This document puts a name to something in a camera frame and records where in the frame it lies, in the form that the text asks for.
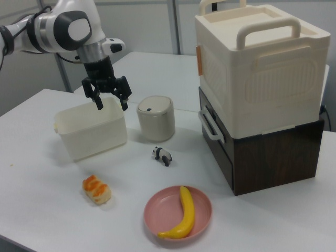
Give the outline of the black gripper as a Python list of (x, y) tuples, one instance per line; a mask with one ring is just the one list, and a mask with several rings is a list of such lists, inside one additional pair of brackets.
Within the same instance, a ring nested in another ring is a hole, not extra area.
[[(116, 78), (110, 57), (92, 63), (84, 63), (87, 77), (82, 80), (82, 87), (87, 98), (96, 104), (97, 109), (103, 108), (100, 92), (115, 95), (121, 104), (123, 111), (128, 109), (128, 98), (132, 94), (131, 88), (125, 76)], [(102, 81), (105, 86), (100, 90), (96, 82)]]

